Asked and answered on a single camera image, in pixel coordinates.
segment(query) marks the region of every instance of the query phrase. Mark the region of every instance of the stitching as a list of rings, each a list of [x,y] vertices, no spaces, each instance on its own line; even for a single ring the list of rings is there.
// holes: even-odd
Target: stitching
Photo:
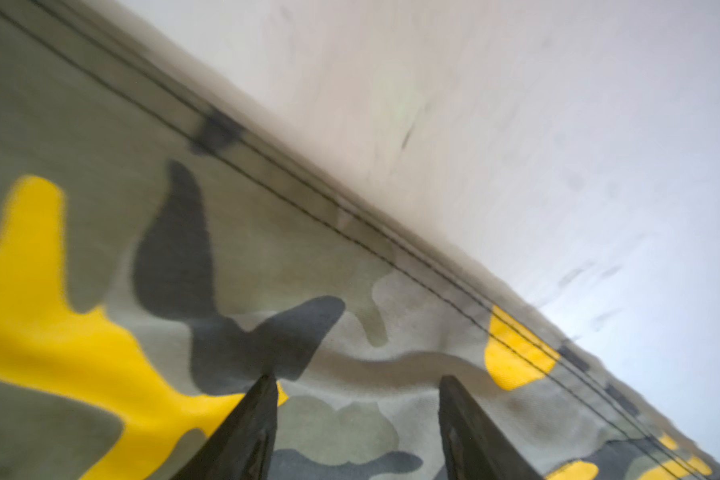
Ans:
[[[98,33],[105,36],[109,42],[114,43],[117,48],[119,48],[120,50],[123,51],[123,53],[127,54],[128,56],[130,56],[132,58],[138,59],[136,61],[142,65],[142,68],[138,68],[132,62],[129,62],[126,59],[124,59],[122,57],[122,55],[119,55],[118,53],[114,52],[112,49],[108,48],[102,42],[99,42],[98,40],[96,40],[96,38],[93,38],[91,35],[87,34],[86,32],[81,31],[78,27],[71,24],[69,21],[67,21],[66,18],[63,18],[61,16],[61,14],[59,14],[57,11],[53,10],[52,8],[48,7],[48,5],[46,5],[45,3],[36,2],[35,0],[28,0],[28,1],[31,2],[32,4],[38,6],[39,8],[41,8],[44,12],[46,12],[49,16],[51,16],[58,22],[61,22],[64,25],[66,25],[68,28],[72,29],[75,33],[77,33],[82,38],[85,38],[88,42],[95,44],[98,48],[105,50],[108,54],[114,56],[115,58],[117,58],[118,60],[123,62],[124,64],[131,67],[133,70],[136,70],[137,72],[141,73],[142,75],[147,77],[149,80],[151,80],[152,82],[157,84],[158,87],[160,87],[161,89],[163,89],[164,91],[169,93],[172,97],[174,97],[174,98],[181,97],[181,94],[177,93],[172,88],[169,88],[167,84],[165,84],[163,82],[159,82],[156,78],[152,77],[151,75],[149,75],[146,72],[146,70],[151,70],[151,71],[157,71],[159,74],[160,70],[149,62],[139,62],[139,60],[142,60],[144,57],[142,55],[142,53],[139,53],[139,51],[136,50],[134,47],[126,44],[125,42],[120,40],[115,34],[113,34],[112,32],[106,30],[105,28],[103,28],[102,26],[97,24],[96,21],[89,18],[88,15],[82,14],[82,13],[78,12],[77,10],[75,10],[73,7],[68,5],[65,0],[51,0],[51,2],[53,4],[63,7],[64,10],[66,10],[69,14],[74,15],[76,18],[78,18],[79,20],[84,22],[88,27],[90,27],[93,30],[96,30]],[[195,100],[199,100],[203,103],[210,104],[210,102],[205,100],[201,95],[188,89],[187,87],[182,85],[180,82],[177,82],[177,81],[171,79],[170,83],[172,83],[174,87],[178,87],[178,89],[182,91],[182,94],[188,95],[188,96],[191,95],[192,97],[195,98]],[[192,108],[192,110],[199,111],[196,106],[194,106],[191,102],[189,102],[186,99],[184,99],[184,102],[182,102],[182,104],[184,104],[185,106],[187,106],[189,108]]]
[[[135,67],[134,65],[132,65],[131,63],[129,63],[128,61],[126,61],[125,59],[123,59],[121,56],[119,56],[119,55],[117,55],[117,54],[109,51],[108,49],[105,48],[105,46],[103,46],[101,43],[95,41],[95,39],[92,39],[89,35],[83,34],[83,33],[80,32],[77,28],[75,28],[74,26],[71,26],[66,20],[64,20],[64,19],[62,19],[62,18],[59,18],[59,17],[55,14],[54,11],[52,11],[52,10],[49,11],[49,9],[47,9],[44,5],[41,5],[41,4],[37,3],[37,0],[28,0],[28,1],[31,2],[31,3],[33,3],[33,4],[35,4],[35,5],[37,5],[39,8],[43,9],[44,11],[46,11],[46,13],[48,13],[48,15],[54,17],[54,18],[55,18],[56,20],[58,20],[60,23],[63,23],[63,24],[65,24],[65,25],[67,25],[68,28],[70,28],[70,29],[72,29],[73,31],[75,31],[76,33],[78,33],[81,37],[84,37],[84,38],[88,39],[89,42],[95,44],[98,48],[100,48],[100,49],[102,49],[102,50],[105,50],[105,51],[106,51],[108,54],[110,54],[111,56],[117,58],[117,59],[120,60],[122,63],[130,66],[133,70],[141,73],[142,75],[144,75],[144,76],[147,77],[148,79],[152,80],[155,84],[157,84],[158,86],[160,86],[163,90],[168,91],[168,92],[171,93],[174,97],[177,96],[177,94],[173,93],[173,91],[171,91],[171,90],[170,90],[168,87],[166,87],[164,84],[162,84],[161,82],[155,80],[154,78],[152,78],[151,76],[149,76],[149,75],[146,74],[145,72],[141,71],[140,69],[138,69],[137,67]],[[177,133],[178,135],[184,137],[185,139],[187,139],[187,140],[189,140],[189,141],[192,141],[192,135],[184,132],[183,130],[181,130],[180,128],[178,128],[177,126],[175,126],[174,124],[172,124],[172,123],[169,122],[168,120],[165,120],[165,119],[162,118],[157,112],[155,112],[154,110],[150,110],[148,107],[142,105],[141,103],[139,103],[138,101],[136,101],[135,99],[133,99],[133,98],[132,98],[131,96],[129,96],[128,94],[125,94],[123,91],[117,90],[114,86],[108,84],[108,83],[105,82],[102,78],[100,78],[100,77],[98,77],[96,74],[94,74],[93,72],[86,70],[86,68],[83,68],[83,66],[80,65],[79,63],[77,63],[75,60],[73,60],[72,58],[67,57],[66,54],[64,54],[63,52],[59,51],[59,50],[58,50],[56,47],[54,47],[52,44],[49,44],[48,42],[46,42],[45,40],[43,40],[42,38],[40,38],[39,36],[37,36],[35,33],[32,33],[32,31],[30,31],[28,28],[26,28],[26,27],[23,26],[22,24],[19,24],[16,20],[14,20],[12,17],[10,17],[8,14],[6,14],[5,12],[3,12],[3,11],[1,11],[1,10],[0,10],[0,17],[1,17],[3,20],[5,20],[7,23],[13,25],[13,26],[14,26],[17,30],[19,30],[20,32],[26,34],[29,38],[32,38],[33,40],[35,40],[36,43],[39,43],[39,44],[43,45],[48,51],[52,52],[53,54],[55,54],[56,56],[58,56],[58,58],[60,58],[60,59],[64,60],[65,62],[67,62],[70,66],[75,67],[75,68],[76,68],[77,70],[79,70],[80,72],[85,73],[85,74],[86,74],[89,78],[91,78],[94,82],[100,84],[101,86],[103,86],[104,88],[106,88],[107,90],[109,90],[110,92],[112,92],[113,94],[115,94],[116,96],[121,97],[123,100],[128,101],[128,102],[131,103],[133,106],[137,107],[139,110],[142,110],[144,113],[146,113],[146,114],[148,114],[149,116],[153,117],[155,120],[158,120],[160,123],[162,123],[163,125],[165,125],[168,129],[171,129],[171,130],[173,130],[175,133]],[[185,102],[186,102],[186,101],[181,101],[181,103],[183,103],[185,106],[189,107],[190,109],[194,110],[194,111],[197,112],[198,114],[201,114],[203,117],[205,117],[205,115],[204,115],[203,112],[198,111],[196,108],[194,108],[193,106],[190,106],[190,105],[186,104]],[[326,199],[327,199],[328,201],[330,201],[332,204],[336,204],[336,202],[335,202],[333,199],[331,199],[330,197],[326,197],[322,192],[318,191],[315,187],[313,187],[313,186],[311,186],[310,184],[306,183],[303,179],[298,178],[297,176],[295,176],[293,172],[290,172],[290,170],[288,170],[287,168],[284,168],[283,166],[281,166],[280,164],[278,164],[277,162],[275,162],[274,159],[269,158],[268,156],[264,155],[260,150],[255,149],[253,146],[251,146],[251,145],[249,145],[249,144],[245,144],[245,145],[248,146],[249,148],[251,148],[252,150],[254,150],[255,152],[257,152],[258,154],[260,154],[261,156],[263,156],[265,159],[268,159],[271,163],[273,163],[274,165],[276,165],[277,167],[279,167],[281,170],[284,170],[285,172],[289,173],[292,177],[296,178],[297,181],[299,181],[300,183],[304,184],[305,186],[309,187],[311,190],[314,190],[317,194],[319,194],[319,195],[321,195],[322,197],[326,198]],[[456,306],[456,305],[455,305],[453,302],[451,302],[450,300],[442,297],[439,293],[437,293],[437,292],[435,292],[434,290],[432,290],[431,287],[423,284],[420,280],[414,278],[412,274],[410,274],[409,272],[407,272],[407,271],[401,269],[400,267],[396,266],[393,262],[391,262],[390,260],[387,260],[387,259],[384,258],[383,256],[379,255],[379,254],[376,253],[373,249],[371,249],[370,247],[366,246],[366,245],[363,244],[362,242],[360,242],[360,241],[358,241],[358,240],[350,237],[349,235],[344,234],[344,233],[341,232],[340,230],[336,229],[333,225],[330,225],[330,224],[328,224],[327,222],[325,222],[324,220],[321,220],[320,218],[318,218],[318,217],[316,217],[315,215],[311,214],[311,213],[308,212],[306,209],[304,209],[302,206],[296,204],[293,200],[290,200],[289,198],[284,197],[282,194],[280,194],[279,192],[277,192],[277,191],[274,190],[273,188],[269,187],[268,185],[262,183],[262,182],[259,181],[257,178],[254,178],[253,176],[251,176],[250,174],[248,174],[247,172],[245,172],[244,170],[242,170],[240,167],[238,167],[237,165],[235,165],[234,163],[232,163],[232,162],[229,161],[228,159],[225,159],[225,158],[221,157],[220,155],[218,155],[218,154],[216,154],[216,153],[213,153],[212,156],[213,156],[215,159],[221,161],[222,163],[224,163],[224,164],[226,164],[227,166],[229,166],[230,168],[232,168],[232,169],[233,169],[235,172],[237,172],[238,174],[240,174],[240,175],[242,175],[243,177],[249,179],[249,180],[250,180],[251,182],[253,182],[254,184],[259,185],[259,187],[264,188],[265,190],[269,191],[271,194],[273,194],[273,195],[275,195],[276,197],[278,197],[280,200],[286,202],[287,204],[289,204],[289,205],[293,206],[294,208],[296,208],[297,210],[301,211],[302,213],[304,213],[304,215],[312,218],[314,221],[316,221],[316,222],[318,222],[318,223],[326,226],[327,228],[329,228],[330,230],[334,231],[334,232],[335,232],[336,234],[338,234],[339,236],[344,237],[346,240],[349,240],[349,241],[353,242],[354,244],[360,246],[360,247],[363,248],[364,250],[366,250],[366,251],[368,251],[369,253],[373,254],[374,256],[376,256],[377,258],[379,258],[380,260],[384,261],[386,264],[389,264],[389,265],[390,265],[392,268],[394,268],[395,270],[397,270],[397,271],[401,272],[402,274],[406,275],[406,276],[407,276],[409,279],[411,279],[413,282],[419,284],[420,286],[422,286],[423,288],[425,288],[427,291],[429,291],[430,293],[434,294],[437,298],[441,299],[443,302],[449,304],[452,308],[454,308],[454,310],[456,310],[457,312],[461,313],[462,316],[464,316],[465,318],[467,318],[468,320],[470,320],[470,321],[471,321],[473,324],[475,324],[480,330],[486,332],[490,337],[492,337],[492,338],[494,338],[495,340],[497,340],[501,345],[503,345],[504,347],[506,347],[509,351],[512,351],[512,353],[514,353],[515,355],[517,355],[517,356],[518,356],[519,358],[521,358],[522,360],[525,360],[526,363],[528,363],[529,365],[531,365],[533,368],[535,368],[536,370],[539,370],[540,372],[542,372],[547,378],[553,380],[555,383],[557,383],[557,385],[558,385],[561,389],[563,389],[563,390],[565,390],[566,392],[568,392],[569,394],[571,394],[572,397],[574,397],[574,398],[576,398],[577,400],[579,400],[579,402],[581,402],[583,405],[585,405],[586,407],[588,407],[588,408],[589,408],[593,413],[595,413],[598,417],[602,418],[602,419],[605,421],[605,423],[609,424],[610,426],[612,426],[613,428],[615,428],[616,430],[618,430],[619,432],[621,432],[628,441],[631,441],[630,437],[628,436],[628,434],[627,434],[626,432],[624,432],[624,430],[622,430],[620,427],[618,427],[617,425],[615,425],[613,422],[611,422],[610,420],[608,420],[607,418],[605,418],[600,412],[598,412],[598,411],[597,411],[595,408],[593,408],[590,404],[586,403],[582,398],[578,397],[578,395],[576,395],[574,392],[572,392],[571,390],[567,389],[566,386],[563,385],[559,380],[557,380],[556,378],[554,378],[552,375],[549,375],[549,374],[547,374],[546,372],[544,372],[544,370],[542,370],[542,369],[539,368],[537,365],[535,365],[534,363],[532,363],[532,361],[526,359],[524,356],[522,356],[521,354],[519,354],[519,352],[518,352],[517,350],[513,349],[511,346],[509,346],[509,345],[508,345],[507,343],[505,343],[503,340],[501,340],[501,339],[497,338],[496,336],[490,334],[490,332],[487,331],[487,330],[485,329],[485,327],[483,327],[482,325],[480,325],[479,322],[476,321],[476,319],[472,318],[472,317],[471,317],[470,315],[468,315],[466,312],[463,312],[458,306]],[[464,294],[470,296],[470,298],[473,298],[474,301],[477,302],[479,305],[481,305],[483,308],[485,308],[486,311],[491,312],[491,314],[493,314],[492,311],[491,311],[487,306],[485,306],[482,302],[480,302],[479,300],[477,300],[476,298],[474,298],[469,292],[464,291],[464,289],[463,289],[460,285],[458,285],[457,283],[453,282],[452,279],[448,278],[446,275],[444,275],[444,274],[442,274],[441,272],[437,271],[437,270],[436,270],[435,268],[433,268],[429,263],[427,263],[425,260],[419,258],[419,257],[416,256],[415,254],[413,254],[412,252],[410,252],[410,250],[406,249],[403,245],[400,245],[396,240],[394,240],[394,239],[390,238],[389,236],[385,235],[385,234],[384,234],[383,232],[381,232],[376,226],[370,224],[367,220],[363,219],[363,218],[360,217],[360,216],[357,216],[357,215],[354,214],[353,212],[347,211],[347,213],[351,214],[352,216],[354,216],[355,218],[357,218],[358,220],[360,220],[360,221],[363,222],[364,224],[370,226],[370,227],[373,228],[375,231],[379,232],[381,235],[383,235],[385,238],[387,238],[388,240],[392,241],[392,242],[395,243],[396,245],[399,245],[399,246],[400,246],[401,248],[403,248],[407,253],[409,253],[409,254],[412,255],[414,258],[416,258],[417,260],[421,261],[423,264],[425,264],[426,266],[428,266],[428,267],[430,268],[430,270],[432,270],[432,271],[435,272],[436,274],[439,274],[440,276],[442,276],[442,277],[443,277],[444,279],[446,279],[449,283],[452,283],[454,286],[456,286],[457,288],[459,288]],[[515,330],[515,331],[516,331],[516,329],[513,328],[512,325],[509,325],[508,323],[506,323],[506,322],[504,322],[504,321],[502,321],[502,322],[503,322],[504,324],[508,325],[509,328],[512,328],[512,330]],[[525,338],[525,336],[523,336],[521,332],[517,332],[517,333],[518,333],[522,338],[524,338],[524,339],[526,339],[528,342],[530,342],[531,344],[539,347],[538,344],[536,344],[535,342],[532,342],[531,340]],[[585,380],[583,380],[583,379],[581,379],[580,377],[578,377],[578,375],[577,375],[575,372],[573,372],[572,370],[570,370],[570,368],[568,368],[567,366],[566,366],[566,368],[567,368],[569,371],[571,371],[577,378],[579,378],[579,380],[582,380],[582,382],[583,382],[585,385],[587,385],[589,388],[593,389],[593,390],[595,391],[595,393],[598,393],[598,395],[602,396],[602,395],[597,391],[597,389],[593,388],[592,385],[590,385],[588,382],[586,382]],[[624,415],[622,412],[620,412],[617,408],[614,408],[614,410],[615,410],[617,413],[621,414],[622,417],[624,417],[624,418],[625,418],[627,421],[629,421],[634,427],[637,428],[637,426],[632,422],[632,420],[631,420],[628,416],[625,416],[625,415]],[[656,442],[655,437],[649,436],[648,438],[651,438],[651,440],[653,440],[654,442]],[[665,469],[665,470],[666,470],[669,474],[671,474],[674,478],[679,478],[679,477],[677,477],[676,475],[674,475],[674,474],[672,473],[672,471],[670,471],[670,470],[668,469],[668,467],[664,466],[664,465],[662,464],[662,462],[659,462],[658,460],[656,460],[650,453],[646,452],[642,447],[639,447],[639,446],[638,446],[638,449],[641,450],[644,454],[646,454],[646,456],[648,456],[648,457],[650,457],[651,459],[653,459],[654,462],[656,462],[658,465],[660,465],[663,469]],[[695,469],[692,470],[692,475],[698,476],[698,475],[696,475]]]
[[[86,40],[88,40],[88,41],[91,42],[92,44],[95,44],[98,48],[106,51],[108,54],[110,54],[111,56],[115,57],[115,58],[116,58],[117,60],[119,60],[120,62],[124,63],[124,64],[127,65],[128,67],[132,68],[133,70],[135,70],[135,71],[141,73],[142,75],[144,75],[145,77],[147,77],[149,80],[151,80],[152,82],[154,82],[154,84],[157,85],[160,89],[162,89],[163,91],[167,92],[169,95],[171,95],[172,97],[174,97],[175,100],[179,101],[180,103],[182,103],[184,106],[186,106],[186,107],[189,108],[190,110],[193,110],[193,111],[195,111],[196,113],[198,113],[198,114],[200,114],[201,116],[203,116],[205,120],[210,121],[211,123],[213,123],[213,124],[214,124],[215,126],[217,126],[217,127],[225,128],[218,120],[214,120],[214,119],[212,119],[212,118],[209,118],[209,117],[207,116],[206,112],[200,110],[198,107],[196,107],[195,105],[193,105],[193,104],[190,103],[189,101],[187,101],[187,100],[185,100],[184,98],[182,98],[182,96],[181,96],[180,94],[178,94],[178,93],[176,93],[175,91],[173,91],[173,90],[172,90],[171,88],[169,88],[164,82],[162,82],[161,80],[159,80],[159,79],[157,79],[157,78],[154,78],[153,76],[149,75],[149,74],[148,74],[147,72],[145,72],[143,69],[137,67],[137,66],[134,65],[132,62],[129,62],[127,59],[123,58],[121,55],[118,55],[118,53],[112,52],[112,51],[109,50],[105,45],[103,45],[103,44],[101,44],[100,42],[98,42],[95,38],[92,38],[90,35],[86,34],[85,32],[82,32],[82,31],[79,30],[77,27],[75,27],[74,25],[70,24],[65,18],[61,18],[53,9],[48,8],[47,5],[44,5],[44,4],[40,3],[38,0],[28,0],[28,1],[31,2],[31,3],[34,4],[34,5],[37,5],[39,8],[41,8],[42,10],[44,10],[48,15],[56,18],[59,22],[63,23],[63,24],[66,25],[68,28],[70,28],[70,29],[72,29],[73,31],[75,31],[79,36],[81,36],[81,37],[83,37],[83,38],[86,38]],[[64,3],[63,5],[65,5],[71,12],[73,12],[74,14],[76,14],[78,17],[84,18],[84,16],[83,16],[82,14],[77,13],[72,7],[70,7],[70,6],[67,5],[66,3]],[[99,32],[102,32],[102,33],[105,34],[108,38],[110,38],[110,40],[112,40],[113,42],[116,42],[116,40],[112,38],[111,34],[105,32],[105,31],[102,30],[101,28],[97,28],[97,29],[99,30]],[[353,218],[355,218],[356,220],[362,222],[365,226],[367,226],[368,228],[370,228],[371,230],[373,230],[375,233],[383,236],[386,240],[392,242],[392,243],[393,243],[394,245],[396,245],[398,248],[400,248],[401,250],[403,250],[406,254],[412,256],[413,258],[415,258],[416,260],[418,260],[419,262],[421,262],[423,265],[425,265],[427,268],[429,268],[431,271],[433,271],[433,272],[435,272],[437,275],[439,275],[442,279],[446,280],[446,281],[447,281],[448,283],[450,283],[452,286],[456,287],[461,293],[465,294],[465,295],[466,295],[468,298],[470,298],[473,302],[476,302],[478,305],[480,305],[480,306],[481,306],[483,309],[485,309],[487,312],[490,312],[490,313],[493,312],[492,309],[491,309],[491,307],[489,307],[489,306],[486,305],[484,302],[482,302],[476,295],[474,295],[473,293],[467,291],[465,288],[463,288],[461,285],[459,285],[456,281],[454,281],[453,279],[451,279],[448,275],[443,274],[443,273],[440,271],[440,269],[435,268],[435,267],[434,267],[430,262],[428,262],[425,258],[422,258],[420,255],[417,255],[417,254],[416,254],[415,252],[413,252],[411,249],[409,249],[408,247],[406,247],[405,245],[403,245],[399,240],[396,240],[395,238],[390,237],[390,236],[387,235],[383,230],[381,230],[379,227],[375,226],[372,222],[366,220],[363,216],[358,215],[358,214],[356,214],[355,212],[353,212],[353,211],[351,211],[351,210],[348,210],[348,209],[345,208],[344,206],[340,205],[340,203],[338,203],[335,199],[327,196],[326,194],[324,194],[323,192],[321,192],[320,190],[318,190],[317,188],[315,188],[315,187],[314,187],[313,185],[311,185],[309,182],[307,182],[307,181],[304,180],[303,178],[299,177],[297,174],[295,174],[295,173],[293,173],[292,171],[290,171],[290,169],[286,168],[285,166],[283,166],[282,164],[280,164],[277,160],[275,160],[274,158],[272,158],[271,155],[268,155],[268,154],[264,153],[264,152],[261,151],[257,146],[251,144],[249,141],[246,141],[246,140],[244,140],[244,139],[240,139],[239,142],[242,143],[242,144],[244,144],[245,146],[247,146],[247,147],[250,148],[251,150],[255,151],[258,155],[260,155],[261,157],[263,157],[264,159],[266,159],[267,161],[269,161],[269,163],[273,164],[275,167],[277,167],[278,169],[282,170],[283,172],[285,172],[286,174],[288,174],[289,176],[291,176],[294,180],[296,180],[296,181],[299,182],[300,184],[304,185],[305,187],[307,187],[307,188],[309,188],[310,190],[312,190],[313,192],[315,192],[317,195],[319,195],[320,197],[322,197],[324,200],[326,200],[326,201],[329,202],[330,204],[336,206],[337,208],[339,208],[341,211],[345,212],[346,214],[351,215]],[[374,255],[381,257],[381,255],[380,255],[379,253],[377,253],[377,252],[375,252],[375,251],[373,251],[373,253],[374,253]],[[484,296],[488,299],[489,302],[497,305],[497,302],[493,301],[489,296],[487,296],[487,295],[484,295]],[[529,329],[525,324],[523,324],[523,323],[522,323],[521,321],[519,321],[518,319],[515,319],[514,317],[512,317],[512,318],[513,318],[516,322],[518,322],[519,324],[521,324],[524,328],[526,328],[528,331],[532,331],[532,329]],[[507,327],[509,327],[512,331],[514,331],[515,333],[517,333],[523,340],[527,341],[527,342],[530,343],[531,345],[537,347],[539,350],[541,350],[542,352],[544,352],[544,354],[547,355],[549,358],[551,358],[552,360],[557,360],[557,359],[553,358],[548,352],[545,351],[544,345],[542,345],[542,344],[540,344],[540,343],[537,343],[536,341],[533,341],[532,339],[528,338],[524,333],[522,333],[521,331],[519,331],[519,329],[518,329],[517,327],[515,327],[514,325],[509,324],[509,323],[506,322],[504,319],[501,319],[501,318],[499,318],[499,317],[497,317],[497,319],[498,319],[500,322],[502,322],[503,324],[505,324]],[[565,368],[566,368],[567,370],[571,371],[571,372],[576,376],[576,378],[578,378],[578,379],[581,380],[582,382],[585,382],[585,380],[582,379],[580,376],[578,376],[578,374],[577,374],[576,372],[570,370],[570,368],[569,368],[565,363],[563,363],[563,365],[565,366]],[[574,368],[576,368],[576,369],[579,370],[581,373],[583,373],[584,376],[585,376],[587,379],[589,379],[589,380],[591,380],[592,382],[594,382],[595,384],[597,384],[597,383],[596,383],[596,380],[595,380],[594,378],[592,378],[592,376],[590,376],[587,371],[581,370],[581,369],[579,369],[579,368],[576,367],[576,366],[574,366]],[[608,399],[607,399],[603,394],[600,394],[599,392],[598,392],[598,394],[601,396],[601,398],[603,398],[604,400],[608,401]]]

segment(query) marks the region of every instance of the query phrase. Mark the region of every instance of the camouflage fabric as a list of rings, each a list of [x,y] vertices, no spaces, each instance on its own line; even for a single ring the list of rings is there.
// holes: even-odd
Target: camouflage fabric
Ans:
[[[170,478],[264,372],[272,480],[444,479],[444,374],[550,480],[720,475],[128,45],[0,2],[0,478]]]

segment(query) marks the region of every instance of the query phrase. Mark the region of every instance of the white surface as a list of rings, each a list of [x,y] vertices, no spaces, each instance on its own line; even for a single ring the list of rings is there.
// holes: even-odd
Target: white surface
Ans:
[[[720,0],[120,1],[720,461]]]

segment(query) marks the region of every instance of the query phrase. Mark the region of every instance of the black prong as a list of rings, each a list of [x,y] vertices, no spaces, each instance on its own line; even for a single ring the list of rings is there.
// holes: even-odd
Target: black prong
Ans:
[[[440,380],[448,480],[542,480],[454,376]]]
[[[173,480],[266,480],[277,398],[274,377],[262,376]]]

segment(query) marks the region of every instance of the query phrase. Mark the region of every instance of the camouflage pattern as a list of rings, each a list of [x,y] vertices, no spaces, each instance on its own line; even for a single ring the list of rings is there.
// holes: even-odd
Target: camouflage pattern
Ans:
[[[128,42],[80,5],[0,2],[0,261],[19,251],[12,219],[31,250],[34,219],[57,217],[50,271],[79,318],[45,315],[30,278],[42,260],[15,259],[18,280],[0,283],[0,478],[170,478],[264,372],[282,389],[274,480],[445,478],[444,374],[550,479],[720,476],[552,329],[435,265]],[[22,214],[54,193],[58,214]],[[37,304],[23,329],[20,302]],[[32,356],[38,335],[59,347]],[[81,343],[75,355],[104,359],[90,389],[59,386]],[[151,393],[133,393],[108,345]]]

